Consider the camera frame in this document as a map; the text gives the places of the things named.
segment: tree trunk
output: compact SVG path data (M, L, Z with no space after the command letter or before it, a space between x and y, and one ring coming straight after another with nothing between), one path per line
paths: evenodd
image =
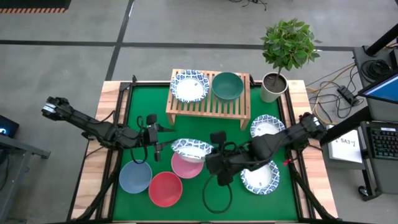
M279 75L280 75L280 71L282 70L282 68L279 68L279 70L278 70L278 74L276 75L276 77L275 77L275 80L274 80L274 84L273 84L273 86L275 86L275 84L276 84L276 81L278 80L278 78L279 78Z

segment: bowl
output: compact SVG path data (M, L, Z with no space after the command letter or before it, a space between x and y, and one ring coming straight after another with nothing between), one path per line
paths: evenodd
M221 100L235 100L243 92L243 81L235 73L222 72L213 78L211 89Z
M159 207L170 207L180 200L182 183L172 172L157 174L149 185L149 198Z
M152 169L148 163L136 164L128 162L119 174L119 183L122 189L130 194L138 194L148 188L152 180Z
M176 152L172 157L172 169L174 173L184 179L196 177L203 169L203 162L188 162Z

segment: green bowl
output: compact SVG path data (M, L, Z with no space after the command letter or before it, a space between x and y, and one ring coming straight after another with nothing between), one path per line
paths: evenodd
M213 78L211 89L221 100L235 100L243 92L243 81L235 73L223 72Z

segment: potted plant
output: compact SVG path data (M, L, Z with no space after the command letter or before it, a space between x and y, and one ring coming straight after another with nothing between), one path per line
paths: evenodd
M262 55L267 63L274 64L278 72L270 72L262 79L261 99L265 102L276 100L287 89L287 80L280 73L284 68L288 71L301 68L305 62L314 62L319 54L314 52L313 33L310 26L297 19L280 21L274 27L267 28Z

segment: white plant pot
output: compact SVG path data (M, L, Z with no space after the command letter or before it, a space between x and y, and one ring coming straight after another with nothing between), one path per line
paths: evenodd
M274 92L269 91L266 88L266 86L264 85L264 79L270 74L275 74L275 72L269 72L264 75L264 77L262 78L262 85L261 85L261 91L260 91L260 97L266 103L271 103L274 100L276 100L282 93L284 93L287 90L287 86L288 86L286 78L282 74L279 74L279 77L281 77L282 79L285 80L285 83L286 83L285 89L279 93L274 93Z

